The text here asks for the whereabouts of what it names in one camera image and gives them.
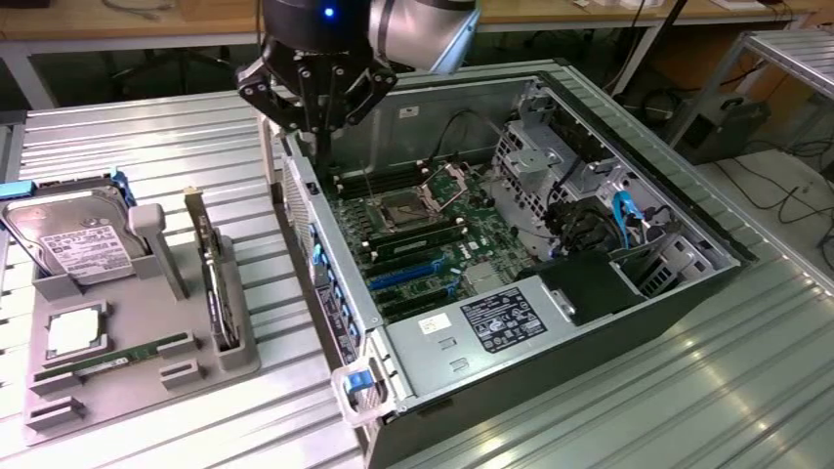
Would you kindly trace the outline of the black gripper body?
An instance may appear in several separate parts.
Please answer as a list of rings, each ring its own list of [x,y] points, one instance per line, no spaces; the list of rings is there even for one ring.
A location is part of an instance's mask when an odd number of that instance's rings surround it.
[[[388,68],[370,45],[370,1],[265,1],[262,60],[270,68]]]

